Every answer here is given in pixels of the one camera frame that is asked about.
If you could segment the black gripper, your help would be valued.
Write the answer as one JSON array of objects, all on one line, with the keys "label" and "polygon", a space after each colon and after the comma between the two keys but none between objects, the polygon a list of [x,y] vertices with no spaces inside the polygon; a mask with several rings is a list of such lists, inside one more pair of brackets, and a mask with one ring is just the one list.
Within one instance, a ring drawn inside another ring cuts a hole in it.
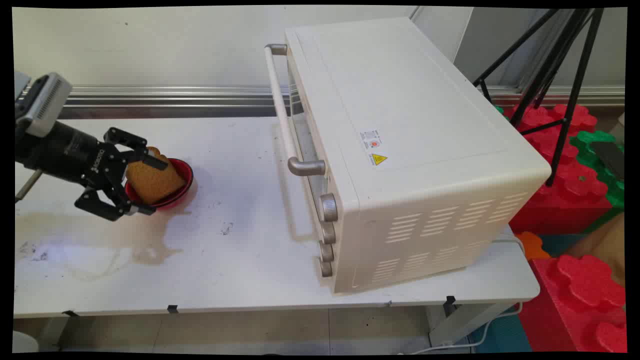
[{"label": "black gripper", "polygon": [[15,144],[14,160],[84,187],[74,206],[112,222],[124,215],[153,215],[157,210],[126,194],[125,164],[142,162],[159,171],[169,166],[151,154],[144,137],[111,127],[100,141],[60,121],[45,137],[25,133]]}]

